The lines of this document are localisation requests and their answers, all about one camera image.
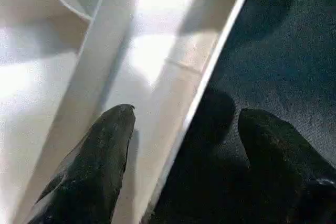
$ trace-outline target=dark gray surface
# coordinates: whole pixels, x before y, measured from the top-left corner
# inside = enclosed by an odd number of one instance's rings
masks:
[[[336,0],[246,1],[151,224],[251,223],[237,211],[242,108],[287,120],[335,166]]]
[[[236,107],[219,158],[247,161],[237,117],[258,108],[293,124],[336,166],[336,0],[247,0],[209,87]]]

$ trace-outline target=curved plastic edge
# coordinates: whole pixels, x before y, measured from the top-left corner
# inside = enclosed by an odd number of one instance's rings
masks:
[[[79,10],[77,10],[76,8],[74,8],[73,6],[71,6],[69,3],[67,3],[65,0],[59,0],[65,7],[67,7],[70,11],[72,11],[73,13],[77,14],[80,18],[86,20],[86,21],[92,21],[92,17],[84,12],[81,12]]]

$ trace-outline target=white plastic tray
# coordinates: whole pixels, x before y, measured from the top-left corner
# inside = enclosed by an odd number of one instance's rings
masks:
[[[25,194],[15,198],[8,220],[21,223],[102,111],[131,103],[137,121],[113,223],[139,223],[158,200],[243,2],[98,0],[39,160],[31,159],[35,170],[27,187],[20,184]]]

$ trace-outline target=white plastic edge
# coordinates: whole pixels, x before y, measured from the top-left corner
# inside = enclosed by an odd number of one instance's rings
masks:
[[[231,32],[231,29],[236,21],[236,18],[238,17],[238,14],[240,12],[240,10],[242,9],[242,6],[244,4],[245,0],[236,0],[233,9],[231,10],[228,19],[226,21],[226,24],[222,30],[222,32],[220,33],[219,39],[217,41],[216,46],[214,47],[214,50],[212,52],[212,55],[210,57],[210,60],[203,72],[200,84],[197,88],[196,91],[196,95],[194,100],[192,101],[188,113],[184,119],[184,122],[181,126],[180,132],[176,138],[176,141],[174,143],[174,146],[171,148],[171,153],[166,161],[166,164],[164,165],[163,170],[161,171],[161,176],[160,179],[158,181],[158,183],[156,184],[155,190],[152,194],[152,197],[149,201],[148,207],[146,209],[146,212],[143,215],[143,219],[144,219],[144,223],[146,218],[148,217],[148,215],[151,214],[151,212],[154,210],[153,208],[155,207],[155,205],[157,204],[161,191],[164,187],[164,184],[167,180],[167,177],[169,175],[169,171],[171,170],[174,161],[176,159],[176,156],[180,150],[180,147],[182,145],[183,139],[185,134],[187,133],[187,130],[191,124],[191,121],[196,113],[196,110],[198,108],[198,105],[202,99],[202,96],[204,94],[204,91],[206,89],[206,86],[210,80],[210,77],[215,69],[216,63],[219,59],[219,56],[221,55],[223,46]]]
[[[77,14],[79,17],[81,17],[82,19],[86,20],[86,21],[92,21],[93,18],[83,12],[80,12],[79,10],[75,9],[73,6],[71,6],[69,3],[67,3],[65,0],[59,0],[64,6],[66,6],[70,11],[72,11],[73,13]]]

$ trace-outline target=dark fabric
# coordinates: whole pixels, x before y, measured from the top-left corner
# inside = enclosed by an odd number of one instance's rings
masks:
[[[293,124],[336,166],[336,0],[247,0],[209,87],[236,107],[219,157],[247,162],[237,118],[253,108]]]
[[[336,0],[246,1],[152,223],[239,223],[242,108],[293,124],[336,165]]]

